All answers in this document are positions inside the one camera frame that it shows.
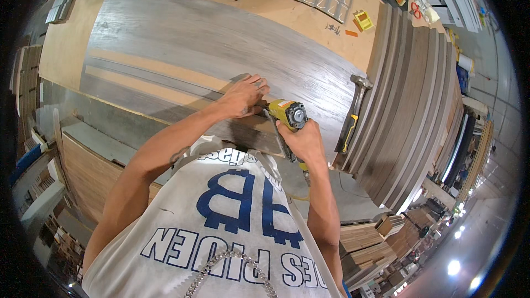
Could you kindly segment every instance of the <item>chain necklace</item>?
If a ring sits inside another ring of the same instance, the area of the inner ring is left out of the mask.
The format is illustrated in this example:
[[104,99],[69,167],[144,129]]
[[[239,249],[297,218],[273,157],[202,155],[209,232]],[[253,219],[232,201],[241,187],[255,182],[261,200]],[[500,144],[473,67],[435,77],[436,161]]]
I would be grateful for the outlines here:
[[265,273],[261,270],[261,268],[258,267],[258,263],[255,262],[254,260],[252,260],[252,258],[250,258],[248,255],[242,254],[242,253],[240,253],[238,251],[226,251],[226,252],[220,253],[218,255],[215,255],[212,259],[210,259],[210,261],[208,263],[206,263],[206,266],[204,266],[201,269],[201,271],[199,272],[199,274],[195,277],[195,280],[193,282],[191,282],[191,285],[188,288],[188,291],[184,295],[184,298],[191,298],[191,297],[194,296],[195,291],[197,291],[197,289],[199,288],[199,285],[202,283],[204,278],[208,275],[210,270],[218,262],[220,262],[221,260],[224,260],[226,258],[232,258],[232,257],[240,258],[243,261],[248,262],[248,264],[253,269],[256,269],[256,271],[258,272],[258,276],[263,281],[263,284],[264,284],[263,288],[265,289],[265,292],[267,292],[267,296],[269,298],[278,298],[278,296],[276,295],[276,291],[274,290],[274,288],[272,287],[272,284],[270,284],[270,282],[269,282],[269,280],[267,278],[267,275],[265,275]]

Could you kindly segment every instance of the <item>white shirt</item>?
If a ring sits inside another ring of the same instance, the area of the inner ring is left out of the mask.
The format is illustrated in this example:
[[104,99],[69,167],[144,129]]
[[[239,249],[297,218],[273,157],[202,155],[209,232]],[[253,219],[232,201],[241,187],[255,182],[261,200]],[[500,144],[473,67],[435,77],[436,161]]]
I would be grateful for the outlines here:
[[[281,184],[255,156],[212,152],[175,173],[96,257],[82,286],[90,297],[183,297],[206,262],[228,249],[257,261],[278,297],[329,297],[314,262],[320,251],[295,218]],[[195,297],[266,297],[263,287],[245,262],[228,258]]]

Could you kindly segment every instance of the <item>yellow nail gun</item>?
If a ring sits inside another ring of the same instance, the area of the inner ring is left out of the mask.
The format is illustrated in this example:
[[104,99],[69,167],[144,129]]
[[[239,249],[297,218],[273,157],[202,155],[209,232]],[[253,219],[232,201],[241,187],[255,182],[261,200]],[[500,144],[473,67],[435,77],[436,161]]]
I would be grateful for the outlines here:
[[[294,102],[292,100],[277,99],[271,103],[266,104],[265,109],[267,109],[271,117],[280,120],[293,132],[302,129],[305,123],[309,120],[305,112],[304,104]],[[278,133],[278,128],[276,127],[276,124],[274,125],[274,128],[276,129],[276,133],[282,144],[282,150],[285,157],[290,162],[298,162],[298,165],[304,171],[305,181],[310,187],[311,181],[309,180],[308,166],[302,159],[296,157],[295,154],[291,151],[291,149],[285,143],[285,140],[283,139],[282,135]]]

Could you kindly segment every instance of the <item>workshop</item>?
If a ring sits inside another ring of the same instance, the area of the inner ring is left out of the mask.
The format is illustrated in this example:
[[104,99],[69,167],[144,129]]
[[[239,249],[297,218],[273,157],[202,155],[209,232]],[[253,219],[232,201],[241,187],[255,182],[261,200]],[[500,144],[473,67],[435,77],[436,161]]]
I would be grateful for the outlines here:
[[14,211],[57,296],[464,297],[508,228],[487,0],[39,0],[14,51]]

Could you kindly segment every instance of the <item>scissors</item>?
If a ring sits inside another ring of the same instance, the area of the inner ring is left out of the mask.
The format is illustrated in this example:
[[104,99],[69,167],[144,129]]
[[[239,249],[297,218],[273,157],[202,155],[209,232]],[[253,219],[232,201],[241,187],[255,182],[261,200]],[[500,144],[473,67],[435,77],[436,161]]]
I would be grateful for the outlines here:
[[414,17],[417,19],[421,19],[421,11],[420,11],[420,7],[418,6],[418,4],[416,4],[415,2],[412,2],[410,3],[410,8],[412,9],[412,14],[414,15]]

